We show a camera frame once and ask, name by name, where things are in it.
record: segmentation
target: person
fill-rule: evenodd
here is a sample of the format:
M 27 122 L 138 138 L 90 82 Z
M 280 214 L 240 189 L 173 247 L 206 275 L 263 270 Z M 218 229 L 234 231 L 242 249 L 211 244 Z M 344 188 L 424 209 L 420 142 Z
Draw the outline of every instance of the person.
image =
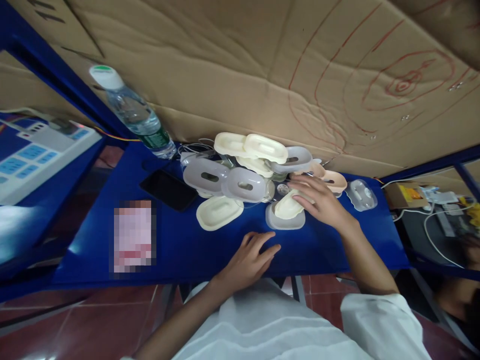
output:
M 192 290 L 134 354 L 136 360 L 430 359 L 422 326 L 359 222 L 322 180 L 298 175 L 289 186 L 300 191 L 293 198 L 306 211 L 341 236 L 362 292 L 341 304 L 344 332 L 261 279 L 281 247 L 260 253 L 275 233 L 249 232 L 228 265 Z

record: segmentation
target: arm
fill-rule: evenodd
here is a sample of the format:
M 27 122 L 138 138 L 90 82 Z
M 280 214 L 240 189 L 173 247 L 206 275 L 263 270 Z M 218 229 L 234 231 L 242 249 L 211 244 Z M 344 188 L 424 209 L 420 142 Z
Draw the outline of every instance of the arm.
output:
M 292 176 L 289 186 L 310 197 L 312 204 L 300 195 L 293 198 L 317 220 L 335 228 L 340 234 L 346 258 L 363 293 L 387 295 L 398 293 L 395 280 L 384 262 L 365 237 L 359 222 L 329 190 L 325 183 L 316 177 Z
M 249 232 L 228 265 L 207 286 L 164 322 L 135 354 L 137 360 L 171 359 L 204 321 L 236 291 L 254 284 L 270 266 L 280 245 L 259 254 L 274 232 Z

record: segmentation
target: right hand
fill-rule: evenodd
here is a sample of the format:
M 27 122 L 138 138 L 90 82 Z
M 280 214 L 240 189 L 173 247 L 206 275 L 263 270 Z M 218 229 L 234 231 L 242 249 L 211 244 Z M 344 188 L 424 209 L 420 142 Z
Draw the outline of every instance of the right hand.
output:
M 357 220 L 345 210 L 322 179 L 307 175 L 294 175 L 291 176 L 291 180 L 292 181 L 288 183 L 290 188 L 297 189 L 315 201 L 315 203 L 310 203 L 310 201 L 301 195 L 295 195 L 293 197 L 294 200 L 302 205 L 305 210 L 317 220 L 334 227 L 337 231 L 357 222 Z
M 265 233 L 252 231 L 246 234 L 228 265 L 214 276 L 212 282 L 218 284 L 220 291 L 227 297 L 253 285 L 267 271 L 275 254 L 281 248 L 276 244 L 260 254 L 262 246 L 274 236 L 273 231 Z

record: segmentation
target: smartphone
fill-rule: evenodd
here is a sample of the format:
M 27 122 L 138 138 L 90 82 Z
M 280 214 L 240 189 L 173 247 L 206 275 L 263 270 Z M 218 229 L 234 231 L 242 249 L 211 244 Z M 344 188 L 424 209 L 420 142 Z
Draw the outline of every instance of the smartphone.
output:
M 140 188 L 178 212 L 188 208 L 198 195 L 197 190 L 161 169 L 143 180 Z

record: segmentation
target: white plastic lid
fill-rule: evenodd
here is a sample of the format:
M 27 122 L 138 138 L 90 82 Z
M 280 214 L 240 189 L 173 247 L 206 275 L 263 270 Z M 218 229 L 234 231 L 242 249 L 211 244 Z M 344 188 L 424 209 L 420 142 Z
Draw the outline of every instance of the white plastic lid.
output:
M 288 174 L 300 171 L 309 167 L 312 161 L 312 154 L 303 146 L 289 146 L 288 158 L 284 164 L 271 163 L 271 169 L 277 174 Z
M 249 155 L 279 164 L 284 164 L 289 155 L 287 148 L 278 141 L 257 134 L 248 135 L 243 144 L 243 148 Z
M 247 137 L 245 135 L 233 132 L 221 132 L 215 137 L 213 148 L 222 155 L 230 155 L 242 158 L 256 159 L 258 156 L 249 154 L 244 149 L 244 143 Z
M 183 172 L 183 181 L 190 187 L 216 196 L 222 196 L 222 182 L 230 169 L 216 161 L 195 158 Z
M 305 168 L 298 171 L 294 171 L 293 173 L 290 174 L 290 176 L 302 175 L 303 173 L 307 173 L 317 178 L 323 178 L 325 176 L 325 172 L 326 170 L 320 163 L 318 163 L 315 160 L 312 160 L 308 163 L 308 165 L 305 166 Z
M 297 230 L 305 225 L 305 211 L 300 212 L 294 218 L 285 220 L 275 216 L 273 211 L 275 205 L 270 204 L 265 210 L 265 221 L 269 228 L 275 230 Z
M 238 218 L 244 212 L 244 203 L 226 196 L 214 196 L 202 202 L 196 210 L 201 228 L 215 231 Z
M 110 66 L 92 66 L 90 68 L 90 75 L 98 85 L 107 90 L 116 90 L 125 86 L 118 72 Z
M 260 203 L 265 198 L 266 190 L 264 178 L 243 167 L 232 169 L 221 183 L 221 191 L 225 196 L 247 203 Z
M 357 211 L 371 210 L 378 205 L 377 197 L 361 179 L 349 182 L 345 192 Z
M 256 172 L 258 175 L 262 175 L 264 178 L 271 178 L 274 174 L 264 159 L 251 159 L 241 156 L 235 156 L 235 159 L 241 166 Z

